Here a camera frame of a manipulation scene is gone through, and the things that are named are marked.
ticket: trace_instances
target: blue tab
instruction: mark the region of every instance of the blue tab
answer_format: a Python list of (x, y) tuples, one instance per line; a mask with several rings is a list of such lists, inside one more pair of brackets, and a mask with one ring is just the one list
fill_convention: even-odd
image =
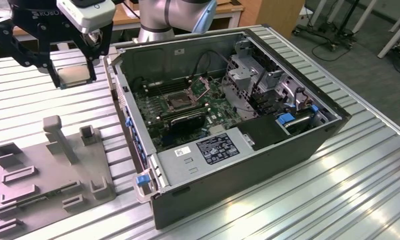
[(137, 186), (144, 186), (150, 182), (148, 174), (136, 177)]
[(313, 113), (318, 112), (318, 107), (316, 105), (312, 105), (310, 109), (312, 109)]
[(132, 126), (132, 120), (129, 117), (125, 118), (125, 126), (130, 127)]
[(280, 124), (284, 125), (285, 123), (293, 121), (294, 117), (292, 116), (290, 113), (285, 113), (278, 116), (277, 120), (278, 120)]

